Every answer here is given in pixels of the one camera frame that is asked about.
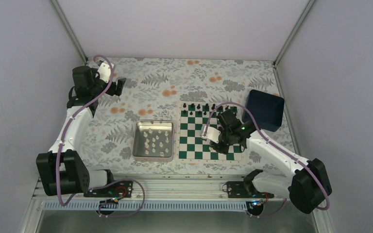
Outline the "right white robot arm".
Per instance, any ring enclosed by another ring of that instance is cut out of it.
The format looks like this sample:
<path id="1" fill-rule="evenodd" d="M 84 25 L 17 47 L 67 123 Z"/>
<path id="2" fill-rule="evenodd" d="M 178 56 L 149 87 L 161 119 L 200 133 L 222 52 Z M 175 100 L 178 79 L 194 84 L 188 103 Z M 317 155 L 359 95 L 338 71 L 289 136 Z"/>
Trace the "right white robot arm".
<path id="1" fill-rule="evenodd" d="M 261 169 L 250 172 L 243 180 L 248 197 L 273 194 L 290 200 L 305 214 L 329 208 L 332 187 L 321 160 L 308 160 L 291 152 L 267 136 L 254 119 L 242 123 L 230 109 L 218 114 L 217 120 L 220 127 L 206 123 L 201 130 L 201 138 L 208 140 L 211 148 L 227 154 L 231 146 L 239 145 L 267 159 L 283 173 L 272 175 Z"/>

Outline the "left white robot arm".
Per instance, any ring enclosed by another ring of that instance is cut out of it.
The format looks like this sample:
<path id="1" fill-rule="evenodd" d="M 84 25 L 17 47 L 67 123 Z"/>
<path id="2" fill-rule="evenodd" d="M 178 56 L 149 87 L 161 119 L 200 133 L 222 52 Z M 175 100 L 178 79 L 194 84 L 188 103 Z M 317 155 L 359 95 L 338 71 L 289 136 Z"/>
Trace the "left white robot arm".
<path id="1" fill-rule="evenodd" d="M 97 96 L 101 93 L 120 96 L 125 79 L 110 80 L 111 68 L 103 62 L 99 68 L 76 67 L 72 71 L 74 86 L 70 89 L 65 123 L 54 144 L 38 154 L 36 165 L 47 196 L 85 193 L 95 188 L 108 197 L 116 183 L 110 170 L 89 171 L 79 156 L 84 133 L 95 116 Z"/>

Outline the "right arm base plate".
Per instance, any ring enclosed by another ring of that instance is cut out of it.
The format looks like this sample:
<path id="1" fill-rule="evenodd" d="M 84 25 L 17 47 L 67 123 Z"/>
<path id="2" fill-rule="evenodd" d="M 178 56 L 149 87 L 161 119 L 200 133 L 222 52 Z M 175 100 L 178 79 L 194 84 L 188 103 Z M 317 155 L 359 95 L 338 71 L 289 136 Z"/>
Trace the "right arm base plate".
<path id="1" fill-rule="evenodd" d="M 229 199 L 274 198 L 274 194 L 271 193 L 248 191 L 245 188 L 244 182 L 241 181 L 228 181 L 222 185 L 221 190 L 227 194 Z"/>

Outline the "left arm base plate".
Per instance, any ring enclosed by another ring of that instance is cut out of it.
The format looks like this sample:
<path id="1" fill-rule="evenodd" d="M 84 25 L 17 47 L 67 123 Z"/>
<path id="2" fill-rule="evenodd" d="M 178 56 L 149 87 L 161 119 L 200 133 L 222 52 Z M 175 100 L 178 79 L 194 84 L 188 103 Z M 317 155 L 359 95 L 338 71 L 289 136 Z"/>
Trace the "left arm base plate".
<path id="1" fill-rule="evenodd" d="M 133 182 L 129 180 L 124 180 L 119 183 L 115 183 L 109 187 L 87 191 L 84 193 L 84 197 L 87 198 L 130 198 L 132 195 Z"/>

